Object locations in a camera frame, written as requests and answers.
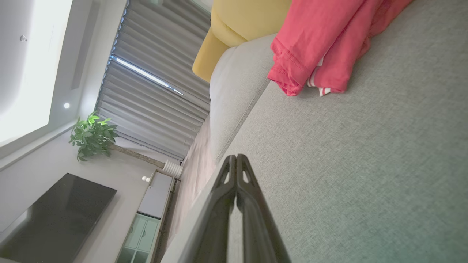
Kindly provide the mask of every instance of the yellow cushion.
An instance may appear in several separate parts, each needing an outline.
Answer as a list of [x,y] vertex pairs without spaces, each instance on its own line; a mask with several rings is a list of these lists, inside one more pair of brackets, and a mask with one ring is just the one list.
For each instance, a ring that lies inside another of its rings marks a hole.
[[210,82],[211,74],[221,55],[229,47],[221,42],[210,29],[206,34],[205,40],[198,51],[197,57],[193,62],[192,70],[198,77],[206,82]]
[[[218,26],[219,19],[240,37],[254,40],[278,33],[290,5],[291,0],[214,0],[211,27]],[[216,13],[216,21],[213,21],[213,13]],[[215,35],[225,41],[218,30]]]
[[211,10],[211,28],[213,34],[221,40],[224,44],[235,47],[247,40],[241,37],[239,34],[230,29],[218,16],[216,10],[213,8]]

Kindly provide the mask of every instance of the gray fabric upholstery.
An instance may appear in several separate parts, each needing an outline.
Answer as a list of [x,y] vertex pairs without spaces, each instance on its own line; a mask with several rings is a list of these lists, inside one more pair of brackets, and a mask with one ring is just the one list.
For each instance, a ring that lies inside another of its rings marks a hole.
[[212,155],[218,163],[257,102],[273,66],[275,35],[228,49],[210,80]]
[[[248,156],[293,262],[468,262],[466,17],[463,0],[414,1],[373,39],[346,93],[265,89],[223,158]],[[242,262],[232,217],[229,262]]]

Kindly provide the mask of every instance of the pink sleeve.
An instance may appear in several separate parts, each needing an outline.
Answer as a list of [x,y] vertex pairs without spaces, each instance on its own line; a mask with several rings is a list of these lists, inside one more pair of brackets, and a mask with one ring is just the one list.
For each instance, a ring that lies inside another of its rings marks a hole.
[[293,0],[271,43],[275,65],[268,78],[287,95],[297,95],[363,1]]
[[344,92],[356,63],[370,48],[370,38],[381,33],[412,0],[366,0],[338,36],[315,70],[314,84]]

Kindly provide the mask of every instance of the window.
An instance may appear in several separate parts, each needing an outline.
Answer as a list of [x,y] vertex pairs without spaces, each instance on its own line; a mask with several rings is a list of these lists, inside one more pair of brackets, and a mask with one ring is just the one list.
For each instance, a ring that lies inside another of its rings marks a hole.
[[141,69],[141,68],[139,68],[139,67],[137,67],[135,65],[132,65],[129,62],[127,62],[127,61],[125,61],[125,60],[123,60],[121,58],[118,58],[118,57],[115,57],[115,56],[111,56],[110,58],[113,59],[114,61],[116,61],[117,63],[119,63],[120,65],[122,65],[122,66],[124,66],[124,67],[126,67],[126,68],[128,68],[128,69],[142,75],[142,76],[145,76],[149,80],[152,80],[153,82],[158,83],[159,85],[161,85],[163,87],[166,87],[166,88],[168,88],[168,89],[170,89],[170,90],[172,90],[172,91],[174,91],[174,92],[176,92],[176,93],[183,96],[182,92],[180,92],[180,91],[176,90],[175,88],[169,86],[169,84],[165,83],[163,80],[157,78],[153,74],[150,74],[149,72],[147,72],[147,71],[145,71],[145,70],[143,70],[143,69]]

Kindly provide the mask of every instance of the sofa cushion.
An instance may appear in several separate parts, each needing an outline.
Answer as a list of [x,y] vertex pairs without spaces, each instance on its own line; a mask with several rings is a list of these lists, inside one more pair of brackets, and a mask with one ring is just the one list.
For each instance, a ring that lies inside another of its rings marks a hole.
[[210,81],[211,146],[218,163],[266,85],[273,66],[270,44],[275,35],[228,49]]
[[225,155],[249,158],[293,262],[468,262],[467,14],[414,1],[346,93],[269,83]]

